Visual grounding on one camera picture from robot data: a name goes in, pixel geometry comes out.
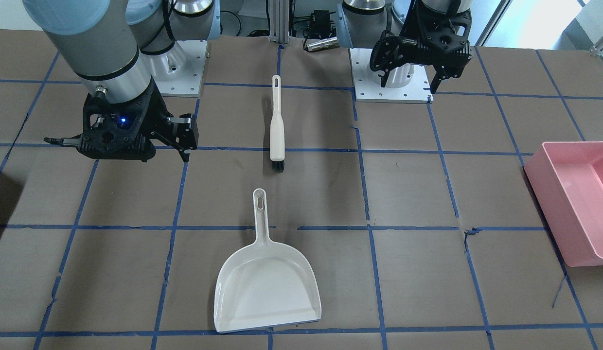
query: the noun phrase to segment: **white dustpan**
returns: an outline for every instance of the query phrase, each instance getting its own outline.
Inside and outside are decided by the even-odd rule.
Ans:
[[[253,204],[256,241],[232,254],[219,271],[215,329],[228,333],[319,320],[319,288],[308,260],[269,238],[264,189],[255,189]]]

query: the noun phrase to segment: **pink plastic container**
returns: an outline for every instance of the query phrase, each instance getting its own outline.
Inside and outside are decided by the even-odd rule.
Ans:
[[[569,266],[603,264],[603,142],[544,142],[524,166]]]

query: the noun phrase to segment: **floor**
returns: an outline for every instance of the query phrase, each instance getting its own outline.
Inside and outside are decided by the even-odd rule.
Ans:
[[[603,140],[599,58],[481,47],[432,104],[402,105],[356,102],[344,49],[210,53],[202,97],[166,98],[199,117],[188,164],[163,146],[93,161],[42,142],[80,132],[85,88],[43,33],[0,30],[0,350],[603,350],[603,267],[564,266],[522,171],[543,141]],[[253,240],[257,187],[323,317],[217,335],[215,279]]]

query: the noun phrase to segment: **metal plate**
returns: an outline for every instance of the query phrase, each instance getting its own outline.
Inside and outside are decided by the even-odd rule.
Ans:
[[[208,41],[187,40],[178,43],[190,56],[191,67],[179,78],[155,82],[163,96],[200,97]]]
[[[350,49],[351,73],[355,84],[355,99],[360,102],[397,102],[426,104],[433,101],[424,66],[415,65],[409,84],[402,88],[382,88],[374,82],[367,69],[371,49]]]

